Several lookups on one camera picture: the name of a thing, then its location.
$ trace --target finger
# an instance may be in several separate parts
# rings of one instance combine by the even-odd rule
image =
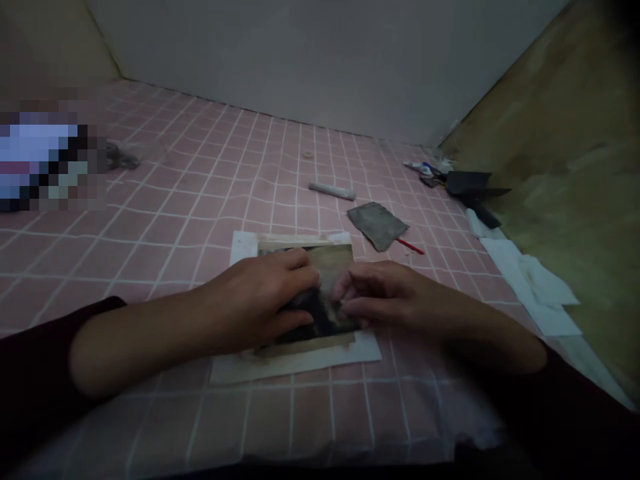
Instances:
[[[340,276],[333,288],[333,299],[342,299],[350,286],[355,285],[356,290],[362,288],[372,291],[384,290],[384,274],[380,272],[380,262],[354,262],[348,270]]]
[[[367,318],[373,321],[397,321],[403,310],[402,302],[394,299],[358,297],[342,305],[341,311],[350,317]]]
[[[301,327],[302,325],[310,325],[313,323],[311,314],[304,310],[285,310],[274,316],[265,325],[264,335],[266,343],[274,338]]]
[[[344,303],[346,301],[353,300],[354,298],[359,296],[360,295],[356,287],[354,285],[350,285],[347,291],[345,292],[344,296],[342,297],[342,302]]]
[[[309,255],[307,254],[307,251],[302,248],[280,252],[278,255],[278,260],[287,270],[296,270],[310,265]]]
[[[320,273],[316,268],[308,266],[298,268],[285,273],[283,281],[282,303],[286,303],[294,298],[298,293],[302,293],[310,288],[320,286]]]
[[[345,298],[347,292],[353,288],[353,277],[349,270],[342,272],[338,280],[336,280],[333,286],[333,293],[331,297],[334,301],[342,300]]]

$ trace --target pink tablecloth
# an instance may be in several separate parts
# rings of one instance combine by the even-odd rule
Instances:
[[[286,121],[122,81],[108,91],[108,136],[138,154],[107,174],[107,207],[0,216],[0,329],[8,335],[120,295],[183,291],[229,264],[234,230],[348,231],[358,260],[392,259],[535,330],[467,227],[463,208],[402,161],[420,148]],[[304,159],[310,151],[313,158]],[[356,190],[411,226],[377,253],[348,220],[353,202],[309,181]],[[383,360],[210,387],[210,360],[166,371],[99,408],[34,456],[24,473],[140,477],[234,463],[430,463],[460,438],[494,441],[499,422],[439,352],[377,332]]]

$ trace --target gray cloth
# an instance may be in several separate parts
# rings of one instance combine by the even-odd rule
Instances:
[[[347,210],[352,224],[364,233],[378,251],[387,251],[394,240],[409,228],[402,220],[376,202]]]

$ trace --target dark sleeve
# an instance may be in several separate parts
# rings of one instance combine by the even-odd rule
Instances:
[[[87,320],[124,306],[122,299],[109,297],[0,340],[0,477],[52,435],[108,400],[90,399],[74,386],[69,349]]]
[[[637,474],[638,417],[545,348],[547,365],[538,373],[506,375],[470,368],[509,434],[548,477]]]

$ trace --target forearm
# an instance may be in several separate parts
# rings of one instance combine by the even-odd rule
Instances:
[[[189,293],[102,313],[76,335],[69,354],[71,378],[90,397],[126,387],[197,355],[189,326]]]
[[[461,305],[451,315],[467,320],[447,342],[466,360],[509,373],[534,373],[546,365],[544,345],[506,314],[466,298],[461,299]]]
[[[476,305],[467,314],[449,345],[545,474],[602,476],[631,464],[631,412],[502,312]]]
[[[88,398],[78,391],[69,375],[69,348],[88,320],[125,305],[110,297],[0,341],[0,477],[50,436],[109,399]]]

